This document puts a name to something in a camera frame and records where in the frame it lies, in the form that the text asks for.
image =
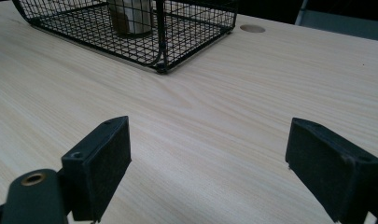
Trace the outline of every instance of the light wood tabletop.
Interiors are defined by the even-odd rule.
[[[160,76],[0,3],[0,204],[16,177],[59,170],[119,116],[133,162],[102,223],[332,223],[288,170],[290,122],[320,123],[378,157],[378,42],[239,15],[230,35]]]

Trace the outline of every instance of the wire mesh basket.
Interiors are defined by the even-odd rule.
[[[32,26],[165,73],[235,26],[238,0],[13,0]]]

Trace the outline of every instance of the cylindrical container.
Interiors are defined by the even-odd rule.
[[[107,0],[113,29],[119,34],[141,37],[151,34],[152,0]]]

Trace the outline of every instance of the metal wire grid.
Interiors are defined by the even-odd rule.
[[[207,5],[206,2],[210,1],[165,2],[168,64],[186,58],[191,51],[224,35],[232,28],[234,12],[231,9],[236,1],[218,1],[219,8],[229,11],[212,8],[215,5]]]
[[[161,10],[153,1],[153,33],[141,38],[121,37],[113,30],[105,1],[20,0],[20,4],[34,26],[142,65],[160,61],[166,69],[233,28],[236,1],[218,1],[217,9],[212,1],[165,1]],[[165,30],[157,24],[159,13],[164,15]],[[158,32],[165,33],[165,52],[160,52]]]

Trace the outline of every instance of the screw hole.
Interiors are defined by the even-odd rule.
[[[42,182],[45,178],[46,175],[43,173],[28,175],[22,180],[21,184],[28,187]]]
[[[70,156],[73,158],[81,158],[83,154],[81,154],[81,152],[74,152]]]
[[[371,161],[370,158],[365,157],[365,156],[359,156],[358,158],[359,158],[361,161]]]

